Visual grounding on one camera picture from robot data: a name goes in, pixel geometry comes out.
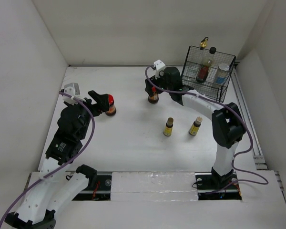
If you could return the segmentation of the short red-lid sauce jar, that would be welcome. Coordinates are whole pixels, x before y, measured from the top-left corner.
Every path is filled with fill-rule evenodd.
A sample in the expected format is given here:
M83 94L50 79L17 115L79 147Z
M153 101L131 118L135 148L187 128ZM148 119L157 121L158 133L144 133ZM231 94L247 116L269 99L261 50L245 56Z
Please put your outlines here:
M114 104L114 97L111 94L108 94L109 110L105 112L107 116L114 116L116 114L116 107Z

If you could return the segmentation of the tall red-lid sauce jar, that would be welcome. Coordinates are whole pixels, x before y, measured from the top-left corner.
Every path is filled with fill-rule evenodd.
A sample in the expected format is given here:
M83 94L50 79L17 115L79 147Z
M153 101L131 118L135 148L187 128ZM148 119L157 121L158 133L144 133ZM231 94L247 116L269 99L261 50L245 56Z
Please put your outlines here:
M148 102L151 104L156 104L159 101L159 94L157 93L157 90L155 87L152 87L152 96L148 97Z

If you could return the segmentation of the small yellow bottle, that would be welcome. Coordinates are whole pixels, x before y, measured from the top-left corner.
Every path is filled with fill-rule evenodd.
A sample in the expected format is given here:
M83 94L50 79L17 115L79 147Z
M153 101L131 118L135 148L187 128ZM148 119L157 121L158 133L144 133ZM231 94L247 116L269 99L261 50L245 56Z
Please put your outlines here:
M192 136L195 136L197 135L198 133L198 130L201 126L201 123L202 123L203 119L202 117L197 117L196 120L193 122L191 128L189 129L189 134L192 135Z
M163 130L163 134L165 136L171 136L172 134L172 129L173 129L173 125L174 125L174 119L172 117L169 117L167 119L167 122L165 124L165 128Z

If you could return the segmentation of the soy sauce bottle black cap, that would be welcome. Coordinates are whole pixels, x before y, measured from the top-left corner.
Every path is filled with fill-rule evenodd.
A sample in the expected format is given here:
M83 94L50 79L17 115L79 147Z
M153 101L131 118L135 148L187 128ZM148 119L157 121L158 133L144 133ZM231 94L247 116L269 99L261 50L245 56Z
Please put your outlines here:
M215 47L211 47L209 52L203 56L201 67L196 76L196 81L198 83L204 83L206 81L209 74L209 69L213 64L214 54L216 51L217 49Z

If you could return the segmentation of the clear glass oil bottle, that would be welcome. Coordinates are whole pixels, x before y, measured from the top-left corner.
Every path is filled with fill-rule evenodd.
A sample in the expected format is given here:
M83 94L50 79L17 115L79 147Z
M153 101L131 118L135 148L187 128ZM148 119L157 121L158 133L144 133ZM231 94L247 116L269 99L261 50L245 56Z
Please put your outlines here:
M205 37L201 42L199 46L199 50L196 53L196 58L195 58L195 63L196 63L196 68L199 70L201 67L201 62L204 56L204 50L207 47L207 42L209 40L209 37Z

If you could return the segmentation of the white shaker silver lid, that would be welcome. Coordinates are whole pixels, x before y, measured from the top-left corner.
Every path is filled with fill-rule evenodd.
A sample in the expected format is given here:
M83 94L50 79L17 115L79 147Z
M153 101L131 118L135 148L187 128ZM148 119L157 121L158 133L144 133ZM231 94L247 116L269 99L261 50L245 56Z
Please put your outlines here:
M218 65L217 72L216 72L216 84L223 84L225 82L225 79L227 77L229 71L229 65L226 63L221 63Z

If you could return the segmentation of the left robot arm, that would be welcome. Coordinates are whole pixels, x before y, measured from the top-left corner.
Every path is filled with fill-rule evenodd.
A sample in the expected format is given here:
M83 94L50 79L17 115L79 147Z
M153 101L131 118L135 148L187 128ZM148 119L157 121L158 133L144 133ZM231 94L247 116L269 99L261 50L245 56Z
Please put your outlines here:
M82 144L89 126L95 127L96 116L109 111L109 95L89 91L90 99L81 99L72 89L63 89L66 108L61 112L58 129L46 153L39 179L29 186L18 200L23 203L14 211L7 210L0 223L15 229L52 229L62 210L84 189L96 191L100 182L97 170L81 165L69 181L56 193L71 163L86 149Z

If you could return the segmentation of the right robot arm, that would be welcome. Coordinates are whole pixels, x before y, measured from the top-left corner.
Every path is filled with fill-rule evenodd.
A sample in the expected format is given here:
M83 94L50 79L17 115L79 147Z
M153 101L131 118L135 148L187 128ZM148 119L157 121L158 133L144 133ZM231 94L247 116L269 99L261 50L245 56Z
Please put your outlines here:
M236 148L246 133L238 106L235 103L223 104L214 101L184 85L176 67L157 67L152 64L148 69L155 71L154 76L145 79L145 91L149 96L167 92L173 101L198 111L212 122L217 151L211 169L211 183L216 189L228 185L234 172L232 161Z

